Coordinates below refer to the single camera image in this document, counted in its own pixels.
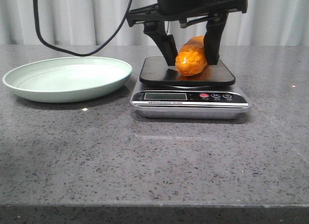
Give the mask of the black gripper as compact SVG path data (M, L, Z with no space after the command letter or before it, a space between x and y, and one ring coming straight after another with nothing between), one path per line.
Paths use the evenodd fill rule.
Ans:
M129 26L144 23L144 34L159 48L168 66L178 55L173 35L168 35L164 21L179 21L181 28L207 21L204 50L208 65L217 65L227 17L232 12L247 12L248 0L157 0L156 4L129 11Z

